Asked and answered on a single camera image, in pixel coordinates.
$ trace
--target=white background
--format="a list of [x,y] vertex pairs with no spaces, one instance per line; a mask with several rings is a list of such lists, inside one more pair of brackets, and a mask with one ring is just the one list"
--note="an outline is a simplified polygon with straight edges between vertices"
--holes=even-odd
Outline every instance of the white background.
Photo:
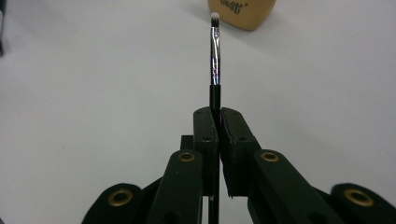
[[[396,2],[279,0],[254,32],[220,23],[222,105],[313,186],[396,204]],[[163,175],[209,97],[206,0],[8,1],[0,217],[80,223],[108,187]],[[220,223],[251,223],[220,189]]]

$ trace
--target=silver ferrule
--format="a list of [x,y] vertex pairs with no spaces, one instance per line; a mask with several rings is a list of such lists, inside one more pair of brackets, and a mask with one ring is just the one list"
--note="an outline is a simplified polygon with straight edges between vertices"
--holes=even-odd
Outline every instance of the silver ferrule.
[[210,61],[210,69],[211,69],[211,84],[219,85],[220,84],[220,34],[219,28],[212,27],[210,32],[210,43],[211,43],[211,61]]

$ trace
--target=black plastic part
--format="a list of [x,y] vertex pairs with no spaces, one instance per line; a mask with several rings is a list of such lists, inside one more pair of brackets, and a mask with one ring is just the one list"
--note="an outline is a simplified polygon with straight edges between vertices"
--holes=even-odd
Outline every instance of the black plastic part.
[[[119,198],[115,196],[115,201],[124,200],[125,195],[123,191],[129,190],[132,193],[132,199],[119,206],[111,205],[109,197],[112,193],[120,191]],[[139,220],[139,207],[143,199],[142,190],[135,185],[118,184],[111,188],[106,189],[92,205],[87,215],[84,217],[82,224],[131,224],[131,223],[144,223]]]
[[253,179],[251,159],[262,148],[238,111],[223,107],[221,121],[219,150],[228,194],[248,196]]
[[157,195],[158,187],[160,186],[162,178],[152,182],[147,187],[143,188],[143,200],[139,206],[139,212],[137,214],[136,223],[145,223],[148,218],[149,211],[151,210],[155,196]]
[[194,137],[193,135],[181,135],[180,150],[194,149]]
[[0,0],[0,11],[3,12],[3,16],[6,14],[6,0]]
[[396,209],[379,195],[359,185],[334,186],[331,205],[347,223],[396,223]]
[[201,223],[202,168],[203,158],[197,151],[172,154],[146,223]]
[[204,195],[214,195],[219,173],[219,137],[209,107],[193,114],[193,148],[204,157]]
[[221,104],[221,86],[210,85],[209,107],[212,110],[213,120],[216,127],[220,126],[220,104]]
[[345,223],[282,154],[255,152],[252,170],[276,223]]
[[1,42],[1,36],[0,36],[0,57],[3,56],[3,43]]
[[322,190],[317,189],[317,188],[315,188],[315,187],[312,187],[312,188],[314,188],[314,189],[317,191],[317,193],[320,195],[320,197],[322,197],[322,199],[323,199],[326,203],[329,203],[329,202],[330,202],[330,195],[329,195],[328,193],[323,192]]

